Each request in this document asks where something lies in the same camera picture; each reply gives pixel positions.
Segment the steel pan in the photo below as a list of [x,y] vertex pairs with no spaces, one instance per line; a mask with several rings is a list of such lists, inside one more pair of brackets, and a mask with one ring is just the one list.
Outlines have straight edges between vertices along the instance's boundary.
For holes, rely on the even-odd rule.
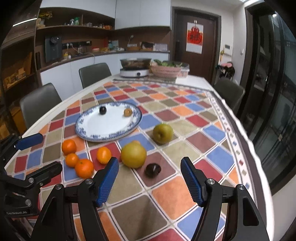
[[149,69],[151,58],[127,58],[121,59],[120,63],[125,70],[142,70]]

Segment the grey chair right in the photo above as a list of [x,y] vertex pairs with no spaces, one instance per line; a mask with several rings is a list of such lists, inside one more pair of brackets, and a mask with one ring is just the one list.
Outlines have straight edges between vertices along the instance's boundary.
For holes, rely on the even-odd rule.
[[221,77],[214,85],[214,89],[236,114],[245,94],[245,89],[226,77]]

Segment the dark wooden door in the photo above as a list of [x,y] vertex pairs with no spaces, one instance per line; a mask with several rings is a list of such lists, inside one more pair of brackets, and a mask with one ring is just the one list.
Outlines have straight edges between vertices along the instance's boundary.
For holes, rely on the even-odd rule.
[[220,15],[172,7],[170,59],[189,64],[189,74],[214,83],[220,41]]

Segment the blue white porcelain plate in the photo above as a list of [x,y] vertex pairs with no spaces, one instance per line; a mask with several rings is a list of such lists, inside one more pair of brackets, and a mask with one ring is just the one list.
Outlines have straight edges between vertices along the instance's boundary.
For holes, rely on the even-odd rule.
[[[107,108],[105,115],[99,113],[101,106]],[[126,108],[132,109],[132,115],[129,117],[123,115]],[[142,112],[136,105],[126,101],[106,102],[83,112],[76,120],[75,133],[86,141],[108,142],[134,131],[141,120]]]

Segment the glass sliding door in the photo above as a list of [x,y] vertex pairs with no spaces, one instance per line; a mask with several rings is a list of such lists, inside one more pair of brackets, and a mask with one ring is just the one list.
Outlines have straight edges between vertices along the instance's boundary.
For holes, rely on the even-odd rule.
[[250,13],[256,63],[246,130],[276,193],[295,175],[295,37],[267,3]]

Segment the white induction cooker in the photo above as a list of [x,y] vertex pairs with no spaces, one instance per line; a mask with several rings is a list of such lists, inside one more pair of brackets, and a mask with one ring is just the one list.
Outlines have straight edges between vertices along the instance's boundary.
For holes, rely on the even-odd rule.
[[120,70],[120,76],[124,78],[140,78],[149,76],[149,69],[136,69],[136,70]]

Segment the small brown round fruit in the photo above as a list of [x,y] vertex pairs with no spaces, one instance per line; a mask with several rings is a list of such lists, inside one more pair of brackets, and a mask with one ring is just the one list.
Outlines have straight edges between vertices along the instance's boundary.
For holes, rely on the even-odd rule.
[[130,108],[126,108],[126,109],[124,110],[124,112],[123,112],[123,115],[124,115],[125,117],[129,117],[129,116],[131,116],[131,115],[132,115],[132,109],[130,109]]

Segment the black wall appliance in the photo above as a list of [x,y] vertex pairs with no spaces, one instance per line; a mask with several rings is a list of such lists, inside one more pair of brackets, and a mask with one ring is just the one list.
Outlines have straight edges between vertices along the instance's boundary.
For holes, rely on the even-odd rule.
[[62,57],[61,36],[48,36],[45,38],[45,61],[46,63]]

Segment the green apple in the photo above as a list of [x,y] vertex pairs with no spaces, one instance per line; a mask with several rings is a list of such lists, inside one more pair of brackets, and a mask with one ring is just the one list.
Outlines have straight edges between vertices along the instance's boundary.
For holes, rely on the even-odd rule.
[[152,131],[152,137],[154,141],[162,145],[170,142],[173,138],[173,135],[173,128],[165,123],[156,125]]

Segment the small orange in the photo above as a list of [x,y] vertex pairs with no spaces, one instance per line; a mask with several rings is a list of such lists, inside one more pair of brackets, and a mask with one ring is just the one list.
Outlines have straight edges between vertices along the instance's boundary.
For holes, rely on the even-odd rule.
[[74,168],[79,161],[79,157],[75,153],[70,153],[66,156],[65,163],[68,167]]

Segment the stroller with pink item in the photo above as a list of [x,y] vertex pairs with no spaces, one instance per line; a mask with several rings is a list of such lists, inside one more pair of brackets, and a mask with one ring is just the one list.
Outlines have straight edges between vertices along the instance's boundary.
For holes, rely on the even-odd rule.
[[231,61],[217,65],[215,68],[219,72],[219,78],[223,77],[232,80],[232,77],[235,74],[235,69]]

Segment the dark plum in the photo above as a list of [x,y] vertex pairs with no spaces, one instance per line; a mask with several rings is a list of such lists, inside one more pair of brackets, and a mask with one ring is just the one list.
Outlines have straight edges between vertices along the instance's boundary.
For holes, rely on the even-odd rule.
[[100,109],[99,109],[99,113],[101,115],[105,115],[107,112],[107,108],[105,106],[101,106]]
[[145,175],[149,178],[154,178],[158,176],[158,174],[161,172],[162,168],[157,163],[150,163],[145,168]]

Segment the white upper cabinets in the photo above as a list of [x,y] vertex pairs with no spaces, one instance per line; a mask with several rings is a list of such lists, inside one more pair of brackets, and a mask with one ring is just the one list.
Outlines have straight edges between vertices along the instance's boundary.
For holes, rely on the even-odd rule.
[[115,29],[170,27],[170,1],[42,1],[41,8],[72,8],[92,11],[115,20]]

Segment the large yellow pear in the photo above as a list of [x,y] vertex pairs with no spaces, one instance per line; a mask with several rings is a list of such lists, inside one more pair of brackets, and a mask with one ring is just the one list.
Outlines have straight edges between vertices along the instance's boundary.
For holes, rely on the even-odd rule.
[[121,161],[130,168],[140,168],[147,158],[146,149],[140,142],[132,141],[121,149]]

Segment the large orange front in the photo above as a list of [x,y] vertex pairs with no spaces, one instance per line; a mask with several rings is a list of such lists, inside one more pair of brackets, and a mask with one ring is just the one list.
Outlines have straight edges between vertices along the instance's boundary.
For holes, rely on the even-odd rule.
[[80,159],[75,165],[75,172],[79,178],[91,178],[94,173],[93,162],[88,159]]

